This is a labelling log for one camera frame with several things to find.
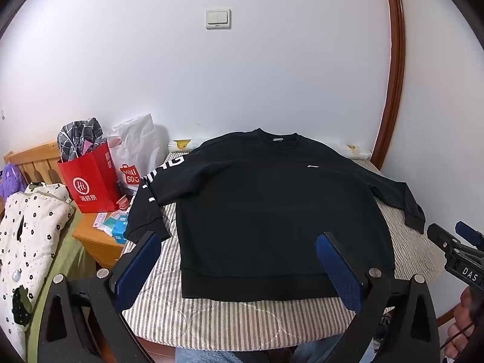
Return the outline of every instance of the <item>blue jeans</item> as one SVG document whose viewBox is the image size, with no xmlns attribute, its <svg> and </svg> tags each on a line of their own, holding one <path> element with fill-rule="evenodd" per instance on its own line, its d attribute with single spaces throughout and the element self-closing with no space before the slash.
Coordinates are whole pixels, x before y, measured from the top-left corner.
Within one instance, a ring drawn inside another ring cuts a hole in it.
<svg viewBox="0 0 484 363">
<path fill-rule="evenodd" d="M 335 335 L 311 343 L 300 344 L 291 358 L 291 363 L 323 363 L 342 335 Z M 370 363 L 374 359 L 373 342 L 363 355 L 360 363 Z M 175 363 L 269 363 L 263 351 L 226 352 L 177 348 Z"/>
</svg>

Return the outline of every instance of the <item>sweatshirt sleeve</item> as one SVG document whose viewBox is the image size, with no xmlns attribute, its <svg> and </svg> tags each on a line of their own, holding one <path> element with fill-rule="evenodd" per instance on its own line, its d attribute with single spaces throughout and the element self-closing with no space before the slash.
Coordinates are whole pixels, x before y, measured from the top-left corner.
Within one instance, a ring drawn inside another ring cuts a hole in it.
<svg viewBox="0 0 484 363">
<path fill-rule="evenodd" d="M 356 166 L 355 173 L 357 177 L 367 184 L 374 197 L 377 197 L 388 206 L 403 210 L 405 213 L 405 224 L 422 234 L 424 233 L 424 211 L 415 201 L 406 183 L 390 180 L 356 163 L 354 165 Z"/>
<path fill-rule="evenodd" d="M 181 196 L 196 195 L 210 175 L 227 166 L 227 162 L 208 162 L 200 152 L 195 152 L 167 161 L 148 173 L 141 179 L 124 237 L 137 243 L 147 231 L 152 231 L 162 240 L 168 239 L 170 234 L 160 207 Z"/>
</svg>

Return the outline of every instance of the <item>striped tablecloth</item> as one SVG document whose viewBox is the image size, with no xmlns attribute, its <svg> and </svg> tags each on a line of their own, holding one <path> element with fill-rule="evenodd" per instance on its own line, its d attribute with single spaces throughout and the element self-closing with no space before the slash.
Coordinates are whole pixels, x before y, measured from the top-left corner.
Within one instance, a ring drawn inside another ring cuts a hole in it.
<svg viewBox="0 0 484 363">
<path fill-rule="evenodd" d="M 167 160 L 183 154 L 170 153 Z M 379 173 L 368 161 L 356 162 Z M 428 282 L 435 280 L 445 263 L 441 251 L 426 235 L 405 225 L 402 211 L 377 202 L 390 228 L 396 277 L 408 280 L 420 273 Z M 163 215 L 172 237 L 163 243 L 135 304 L 123 312 L 135 335 L 174 347 L 249 351 L 329 337 L 344 332 L 353 319 L 354 312 L 339 298 L 249 303 L 183 299 L 175 204 L 165 206 Z M 129 241 L 123 253 L 134 246 Z"/>
</svg>

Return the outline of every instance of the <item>metal screw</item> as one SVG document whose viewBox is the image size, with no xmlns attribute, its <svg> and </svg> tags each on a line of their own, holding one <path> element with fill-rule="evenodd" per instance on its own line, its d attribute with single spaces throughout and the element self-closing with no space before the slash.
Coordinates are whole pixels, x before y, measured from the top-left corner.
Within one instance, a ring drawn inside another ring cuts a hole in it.
<svg viewBox="0 0 484 363">
<path fill-rule="evenodd" d="M 105 278 L 110 271 L 108 269 L 99 269 L 96 273 L 97 278 Z"/>
<path fill-rule="evenodd" d="M 370 276 L 372 276 L 373 278 L 380 278 L 381 277 L 381 271 L 380 269 L 377 269 L 377 268 L 371 268 L 368 273 L 370 274 Z"/>
<path fill-rule="evenodd" d="M 54 276 L 53 280 L 54 283 L 60 283 L 64 279 L 64 276 L 62 274 L 57 274 Z"/>
<path fill-rule="evenodd" d="M 413 278 L 418 283 L 424 283 L 425 282 L 425 278 L 421 274 L 416 274 L 416 275 L 413 276 Z"/>
</svg>

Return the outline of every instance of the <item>finger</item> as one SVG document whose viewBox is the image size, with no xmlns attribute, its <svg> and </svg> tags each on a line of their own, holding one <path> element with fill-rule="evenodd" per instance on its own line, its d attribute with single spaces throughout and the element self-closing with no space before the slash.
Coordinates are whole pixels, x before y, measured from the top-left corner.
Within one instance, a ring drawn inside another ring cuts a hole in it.
<svg viewBox="0 0 484 363">
<path fill-rule="evenodd" d="M 460 332 L 459 328 L 454 323 L 449 328 L 449 330 L 447 330 L 447 335 L 449 336 L 449 338 L 452 338 L 459 332 Z M 462 351 L 466 347 L 467 343 L 468 343 L 467 338 L 464 335 L 458 335 L 456 338 L 452 340 L 452 344 L 454 344 L 459 351 Z"/>
<path fill-rule="evenodd" d="M 472 319 L 470 319 L 470 312 L 469 309 L 463 307 L 461 304 L 456 306 L 454 310 L 454 318 L 456 319 L 456 325 L 459 330 L 464 330 L 466 327 L 472 324 Z M 474 331 L 474 326 L 468 328 L 468 330 L 464 331 L 466 336 L 470 336 Z"/>
<path fill-rule="evenodd" d="M 449 343 L 446 345 L 444 352 L 445 352 L 445 356 L 452 359 L 455 359 L 459 353 L 456 346 L 452 343 Z"/>
<path fill-rule="evenodd" d="M 470 295 L 470 286 L 468 286 L 464 292 L 462 292 L 462 295 L 460 295 L 460 302 L 466 308 L 470 308 L 470 305 L 473 304 L 473 298 Z"/>
</svg>

